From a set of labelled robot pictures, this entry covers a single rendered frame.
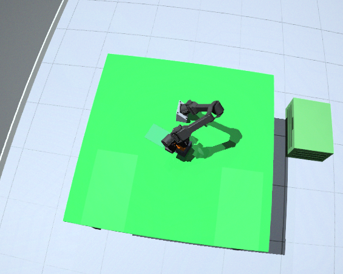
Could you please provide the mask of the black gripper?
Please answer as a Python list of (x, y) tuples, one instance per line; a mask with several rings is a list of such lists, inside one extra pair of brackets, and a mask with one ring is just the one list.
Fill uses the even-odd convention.
[(168, 151), (169, 153), (173, 154), (177, 148), (176, 144), (177, 144), (177, 142), (174, 141), (168, 148), (165, 147), (165, 150)]

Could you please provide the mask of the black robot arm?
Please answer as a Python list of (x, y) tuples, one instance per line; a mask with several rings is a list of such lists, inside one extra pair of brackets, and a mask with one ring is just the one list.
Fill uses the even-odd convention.
[[(176, 141), (176, 145), (180, 145), (183, 148), (187, 147), (191, 134), (207, 123), (213, 122), (216, 118), (219, 118), (223, 114), (223, 111), (224, 108), (219, 101), (213, 101), (211, 104), (199, 104), (196, 101), (191, 101), (190, 99), (186, 103), (180, 104), (180, 113), (184, 115), (189, 113), (196, 115), (198, 112), (207, 113), (205, 116), (202, 116), (190, 125), (178, 125), (177, 127), (174, 127), (172, 132), (161, 140), (162, 144), (168, 148), (174, 141)], [(216, 117), (214, 117), (212, 113), (215, 114)]]

